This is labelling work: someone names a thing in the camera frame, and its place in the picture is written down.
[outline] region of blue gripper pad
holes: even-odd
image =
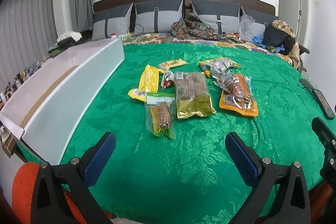
[[[231,133],[226,135],[225,148],[245,184],[255,187],[258,184],[258,169]]]
[[[92,156],[84,168],[83,182],[86,187],[94,186],[97,183],[101,172],[116,148],[116,143],[116,137],[111,133]]]

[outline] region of metal bolt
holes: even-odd
[[[48,163],[46,161],[44,161],[43,163],[41,163],[41,168],[46,168],[48,166]]]
[[[270,164],[271,163],[271,160],[269,158],[263,158],[262,159],[262,162],[265,163],[265,164]]]
[[[70,160],[70,163],[73,164],[73,165],[76,165],[77,163],[79,163],[79,158],[72,158]]]
[[[301,163],[299,163],[298,161],[295,161],[294,162],[294,166],[297,167],[297,168],[300,168],[301,167]]]

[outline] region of black remote control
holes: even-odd
[[[306,79],[300,79],[300,82],[309,90],[309,92],[313,95],[315,100],[318,102],[326,119],[333,120],[335,118],[334,112],[330,108],[323,93],[320,90],[315,89]]]

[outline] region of green satin fabric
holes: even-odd
[[[298,72],[284,60],[203,45],[132,45],[124,51],[125,61],[90,105],[62,159],[67,163],[82,156],[105,131],[116,135],[117,147],[98,183],[90,188],[103,209],[145,224],[228,223],[251,190],[226,152],[224,139],[231,131],[260,157],[283,165],[299,161],[309,189],[320,182],[324,149],[311,130],[311,120],[321,117],[334,132],[336,120],[324,118],[310,93],[298,86]],[[252,77],[259,116],[221,110],[221,91],[207,80],[215,115],[175,121],[175,141],[148,132],[144,103],[127,95],[138,87],[145,65],[182,58],[189,65],[173,71],[192,72],[200,71],[199,61],[220,56],[243,66],[235,72]],[[265,211],[273,199],[274,191]]]

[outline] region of plastic wrapper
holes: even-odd
[[[219,100],[219,107],[233,110],[244,116],[258,116],[258,106],[248,88],[251,78],[240,73],[220,75],[215,81],[223,91]]]
[[[183,65],[187,65],[188,62],[185,62],[184,60],[180,59],[174,59],[174,60],[169,60],[169,61],[165,61],[159,64],[159,68],[161,69],[171,69],[171,68],[176,68],[176,67],[180,67]]]
[[[174,86],[174,73],[171,70],[166,70],[161,80],[161,90]]]
[[[251,29],[254,22],[255,20],[253,17],[246,15],[245,12],[243,12],[238,26],[239,37],[241,40],[250,41],[253,38]]]
[[[176,131],[173,127],[176,112],[175,94],[147,93],[146,128],[155,136],[166,135],[175,140]]]
[[[200,61],[198,65],[203,70],[207,78],[209,77],[207,76],[206,70],[203,68],[203,66],[209,66],[211,68],[211,72],[214,71],[215,73],[218,73],[218,74],[224,73],[229,68],[241,67],[241,65],[239,65],[235,61],[229,58],[226,58],[226,57],[220,57],[220,58]]]
[[[176,113],[178,119],[215,114],[205,77],[200,72],[176,72]]]
[[[164,73],[165,70],[147,65],[143,71],[139,87],[137,89],[131,89],[128,95],[133,99],[146,102],[147,92],[157,92],[159,89],[159,74]]]

